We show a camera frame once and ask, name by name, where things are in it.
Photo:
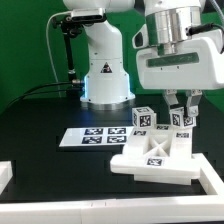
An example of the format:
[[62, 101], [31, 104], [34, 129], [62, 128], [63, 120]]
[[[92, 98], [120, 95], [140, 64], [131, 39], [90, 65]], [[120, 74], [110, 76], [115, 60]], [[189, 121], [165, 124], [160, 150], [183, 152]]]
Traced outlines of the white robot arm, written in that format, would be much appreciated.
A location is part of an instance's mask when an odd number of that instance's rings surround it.
[[84, 104], [114, 108], [134, 98], [123, 68], [120, 31], [106, 15], [141, 9], [145, 24], [132, 39], [141, 86], [151, 90], [224, 88], [224, 33], [201, 24], [206, 0], [63, 0], [88, 38], [90, 69]]

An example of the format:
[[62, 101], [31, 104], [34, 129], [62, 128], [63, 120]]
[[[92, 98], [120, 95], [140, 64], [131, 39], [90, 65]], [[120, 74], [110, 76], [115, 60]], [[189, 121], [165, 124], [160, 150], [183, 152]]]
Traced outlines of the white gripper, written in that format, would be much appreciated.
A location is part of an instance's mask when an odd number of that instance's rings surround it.
[[224, 88], [222, 45], [222, 32], [216, 29], [179, 42], [176, 54], [159, 56], [155, 47], [139, 50], [136, 61], [141, 86], [164, 90], [163, 97], [170, 111], [179, 107], [176, 90], [187, 90], [185, 114], [197, 117], [201, 90]]

